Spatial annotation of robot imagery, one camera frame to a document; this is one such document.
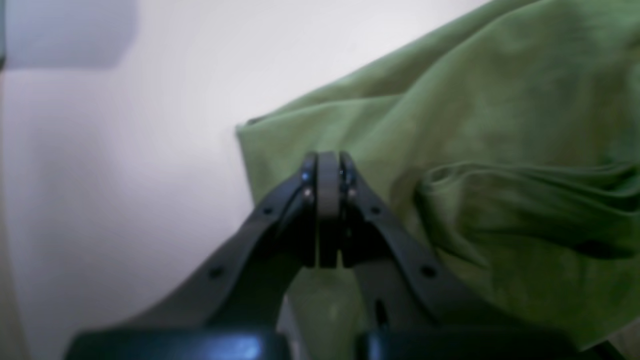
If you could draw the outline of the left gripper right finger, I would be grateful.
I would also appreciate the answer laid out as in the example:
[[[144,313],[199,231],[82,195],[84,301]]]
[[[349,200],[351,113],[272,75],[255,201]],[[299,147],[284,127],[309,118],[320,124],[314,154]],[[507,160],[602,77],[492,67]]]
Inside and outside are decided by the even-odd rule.
[[[567,335],[487,303],[414,240],[345,152],[318,155],[318,264],[352,269],[356,360],[564,360]]]

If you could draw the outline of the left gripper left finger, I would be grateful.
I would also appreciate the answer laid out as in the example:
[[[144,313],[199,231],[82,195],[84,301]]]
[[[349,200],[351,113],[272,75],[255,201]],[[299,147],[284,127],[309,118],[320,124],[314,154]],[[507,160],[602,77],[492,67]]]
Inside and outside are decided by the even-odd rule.
[[[284,293],[314,255],[318,155],[309,153],[177,289],[119,325],[77,335],[67,360],[291,360]]]

